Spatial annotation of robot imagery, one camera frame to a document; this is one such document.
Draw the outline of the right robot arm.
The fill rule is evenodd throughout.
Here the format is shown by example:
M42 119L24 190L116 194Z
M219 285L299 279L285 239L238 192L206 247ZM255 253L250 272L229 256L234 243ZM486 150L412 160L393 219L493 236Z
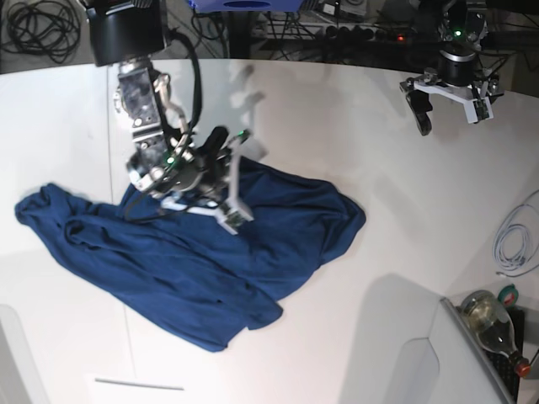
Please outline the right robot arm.
M202 112L200 63L190 39L168 27L163 1L84 1L96 66L117 65L113 97L134 154L126 164L131 184L156 199L185 197L216 208L227 184L227 131L217 128L201 147L193 143ZM187 50L194 71L191 113L171 99L171 80L152 56L171 41Z

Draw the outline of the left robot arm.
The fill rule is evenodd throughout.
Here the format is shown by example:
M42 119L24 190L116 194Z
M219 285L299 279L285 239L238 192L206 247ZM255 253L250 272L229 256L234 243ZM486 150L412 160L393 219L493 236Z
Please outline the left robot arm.
M431 95L461 104L470 124L492 119L492 103L504 95L496 70L480 63L488 33L486 2L439 1L434 15L441 39L437 65L400 83L422 136L432 131Z

